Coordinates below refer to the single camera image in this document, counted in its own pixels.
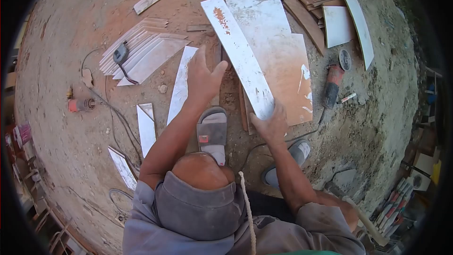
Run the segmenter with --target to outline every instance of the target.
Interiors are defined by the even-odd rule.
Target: rock
[[[363,96],[360,96],[357,101],[359,102],[359,105],[366,104],[366,99]]]
[[[333,176],[332,182],[338,186],[343,192],[347,193],[350,189],[354,176],[356,175],[357,170],[349,169],[340,173],[336,173]]]
[[[163,84],[159,87],[159,92],[161,92],[162,94],[166,93],[167,92],[167,85],[166,84]]]

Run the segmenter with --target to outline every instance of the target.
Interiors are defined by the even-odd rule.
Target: man
[[[204,111],[218,93],[226,67],[222,61],[211,73],[205,46],[190,60],[187,100],[140,168],[124,229],[124,254],[248,255],[254,244],[257,254],[301,250],[365,254],[351,233],[358,221],[354,209],[313,190],[300,169],[309,154],[307,141],[287,149],[286,111],[278,100],[269,120],[252,115],[252,123],[275,160],[263,181],[277,186],[284,200],[246,191],[254,216],[253,230],[249,229],[244,193],[231,169],[223,166],[226,112],[221,107]],[[201,152],[184,155],[194,128]]]

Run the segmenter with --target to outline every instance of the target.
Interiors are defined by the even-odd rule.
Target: concrete floor
[[[161,0],[141,15],[133,5],[139,0],[38,0],[25,34],[18,64],[16,86],[17,123],[29,120],[38,158],[45,168],[42,176],[48,200],[57,205],[73,227],[100,254],[122,253],[123,228],[115,220],[116,207],[108,198],[111,188],[129,191],[110,158],[107,146],[117,147],[132,161],[137,156],[124,128],[105,105],[90,112],[69,113],[66,90],[74,87],[76,98],[87,98],[80,67],[83,58],[96,47],[109,47],[121,33],[145,17],[168,19],[168,30],[187,34],[190,46],[206,44],[207,61],[213,61],[218,44],[212,33],[186,32],[186,24],[208,24],[201,10],[203,0]],[[370,29],[375,58],[365,71],[358,40],[328,49],[320,56],[308,36],[305,44],[312,78],[314,118],[292,127],[288,139],[317,127],[322,107],[321,94],[328,63],[335,62],[338,51],[345,48],[352,55],[353,70],[345,75],[340,96],[356,92],[359,99],[347,102],[330,112],[321,130],[308,137],[312,153],[304,171],[316,189],[321,189],[333,174],[356,168],[353,189],[348,194],[370,213],[387,190],[400,160],[404,156],[411,123],[418,105],[417,71],[413,43],[407,22],[392,0],[359,0]],[[289,15],[293,32],[305,34]],[[116,87],[117,81],[99,71],[103,51],[88,56],[85,66],[93,73],[95,91],[107,96],[128,120],[135,136],[138,123],[135,105],[155,105],[157,132],[167,122],[173,82],[182,51],[160,67],[140,86]],[[394,68],[389,69],[390,59]],[[157,87],[168,86],[165,94]],[[242,129],[238,99],[238,78],[228,71],[222,82],[220,105],[228,112],[227,165],[235,173],[245,161],[248,149],[262,143]],[[188,151],[197,149],[196,139]],[[266,148],[256,150],[244,168],[248,188],[281,196],[260,182],[260,173],[272,162]],[[117,199],[124,208],[126,199]]]

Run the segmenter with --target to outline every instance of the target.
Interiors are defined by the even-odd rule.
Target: drawstring
[[[249,221],[250,241],[252,243],[252,255],[256,255],[256,235],[255,230],[253,228],[252,209],[250,208],[249,197],[247,196],[246,192],[246,181],[244,179],[244,173],[239,172],[239,175],[241,176],[241,188],[242,192],[244,193],[244,200],[246,201],[247,207],[247,219]]]

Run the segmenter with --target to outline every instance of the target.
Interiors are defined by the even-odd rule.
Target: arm
[[[309,179],[286,148],[284,136],[288,130],[288,124],[285,106],[276,99],[274,113],[268,120],[263,121],[256,115],[251,115],[253,125],[266,141],[275,160],[280,191],[291,211],[296,215],[300,207],[311,202],[340,207],[348,226],[354,230],[358,219],[354,208],[332,195],[314,190]]]
[[[153,190],[156,184],[172,170],[186,151],[192,130],[209,101],[218,93],[223,73],[228,66],[220,62],[211,73],[206,66],[206,47],[197,50],[188,63],[188,96],[181,111],[165,128],[151,147],[140,167],[139,180]]]

